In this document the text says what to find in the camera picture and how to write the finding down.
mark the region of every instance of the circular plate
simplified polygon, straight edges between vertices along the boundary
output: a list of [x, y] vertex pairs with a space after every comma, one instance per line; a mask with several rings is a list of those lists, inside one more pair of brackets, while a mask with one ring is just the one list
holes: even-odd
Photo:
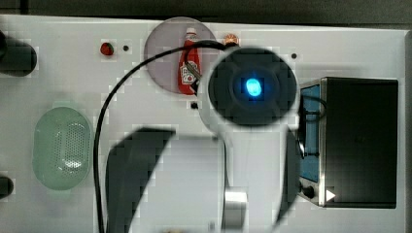
[[[200, 21], [189, 17], [173, 17], [156, 27], [145, 44], [144, 58], [148, 59], [166, 50], [181, 47], [185, 43], [188, 27], [196, 29], [199, 40], [215, 40], [212, 31]], [[219, 52], [213, 49], [199, 49], [201, 73], [209, 69], [218, 58]], [[149, 75], [163, 89], [180, 93], [178, 88], [178, 66], [181, 52], [164, 56], [147, 65]]]

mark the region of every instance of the green container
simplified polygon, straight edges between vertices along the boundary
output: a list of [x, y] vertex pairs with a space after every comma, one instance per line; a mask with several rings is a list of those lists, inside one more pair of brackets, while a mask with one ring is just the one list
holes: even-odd
[[87, 119], [68, 107], [45, 113], [36, 125], [33, 170], [53, 190], [79, 184], [90, 167], [92, 133]]

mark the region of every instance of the screw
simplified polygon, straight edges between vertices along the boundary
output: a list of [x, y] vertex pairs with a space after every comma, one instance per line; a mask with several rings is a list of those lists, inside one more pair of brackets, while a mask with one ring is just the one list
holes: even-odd
[[192, 109], [198, 109], [198, 106], [197, 106], [197, 103], [196, 103], [196, 102], [191, 102], [191, 103], [190, 103], [190, 107], [191, 107]]

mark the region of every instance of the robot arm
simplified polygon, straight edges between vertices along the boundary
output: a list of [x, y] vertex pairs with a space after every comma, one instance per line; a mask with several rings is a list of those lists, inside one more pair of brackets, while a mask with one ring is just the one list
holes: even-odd
[[234, 49], [202, 78], [205, 125], [226, 144], [223, 228], [270, 232], [281, 207], [289, 129], [298, 125], [298, 88], [275, 53]]

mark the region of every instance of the dark background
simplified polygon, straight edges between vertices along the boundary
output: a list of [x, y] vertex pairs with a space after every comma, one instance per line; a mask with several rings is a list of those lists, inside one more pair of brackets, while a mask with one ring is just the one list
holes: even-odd
[[[0, 0], [0, 14], [412, 29], [412, 0]], [[406, 38], [406, 232], [412, 232], [412, 33]]]

